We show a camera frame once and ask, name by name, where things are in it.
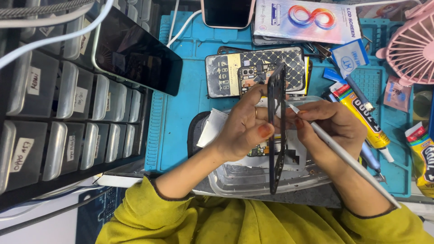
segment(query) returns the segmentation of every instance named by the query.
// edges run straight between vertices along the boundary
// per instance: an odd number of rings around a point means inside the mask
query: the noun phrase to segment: hand
[[[296,125],[298,138],[310,152],[314,162],[332,179],[353,171],[317,136],[307,121],[315,120],[355,159],[358,159],[366,138],[366,126],[339,102],[322,100],[309,102],[297,108],[300,109],[297,115],[292,109],[287,109],[286,117]]]
[[[238,161],[275,131],[280,133],[280,119],[275,116],[274,127],[268,123],[268,108],[255,108],[266,95],[267,85],[254,85],[232,108],[220,134],[209,145],[216,149],[222,162]]]

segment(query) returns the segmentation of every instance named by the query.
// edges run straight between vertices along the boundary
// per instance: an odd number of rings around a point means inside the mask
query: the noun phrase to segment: yellow glue tube
[[[366,126],[368,129],[366,139],[369,144],[373,148],[378,149],[389,163],[393,162],[393,157],[386,147],[390,143],[389,137],[386,136],[351,87],[337,82],[330,87],[330,91]]]
[[[434,198],[434,142],[422,122],[405,132],[413,155],[413,174],[423,195]]]

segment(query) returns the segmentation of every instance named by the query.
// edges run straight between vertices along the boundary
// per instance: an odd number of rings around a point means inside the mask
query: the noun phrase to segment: portable fan
[[[407,21],[376,56],[386,59],[399,83],[434,84],[434,0],[405,12]]]

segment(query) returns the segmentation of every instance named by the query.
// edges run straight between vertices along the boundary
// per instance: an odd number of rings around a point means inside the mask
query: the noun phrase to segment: drawer label
[[[19,172],[32,149],[35,139],[23,138],[18,139],[18,143],[13,153],[12,161],[10,164],[10,172]]]
[[[83,29],[86,28],[88,25],[90,25],[89,20],[84,18],[83,20]],[[84,55],[84,52],[86,51],[87,43],[89,42],[90,38],[90,32],[84,34],[81,36],[80,39],[80,54]]]
[[[74,98],[74,112],[82,113],[84,112],[84,107],[86,105],[87,89],[77,87],[76,97]]]
[[[106,112],[110,111],[111,96],[112,96],[112,93],[108,92],[107,93],[107,105],[105,106]]]
[[[76,147],[76,136],[70,135],[66,150],[66,161],[74,160],[74,149]]]
[[[41,84],[41,69],[30,66],[27,77],[27,93],[39,96]]]
[[[55,14],[51,14],[49,18],[54,18],[56,17]],[[44,34],[44,36],[48,36],[54,29],[54,26],[44,26],[39,28],[39,31],[42,32],[42,34]]]
[[[101,135],[98,135],[98,137],[96,138],[95,156],[93,158],[98,157],[98,149],[99,149],[99,140],[100,139],[101,139]]]

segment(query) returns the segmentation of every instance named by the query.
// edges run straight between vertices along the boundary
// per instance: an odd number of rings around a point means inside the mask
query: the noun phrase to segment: person's right hand
[[[286,119],[297,127],[298,139],[310,152],[314,162],[332,179],[353,171],[318,137],[307,121],[314,120],[355,159],[358,159],[362,150],[367,135],[366,126],[339,102],[322,100],[297,108],[300,109],[297,115],[291,108],[287,109]]]

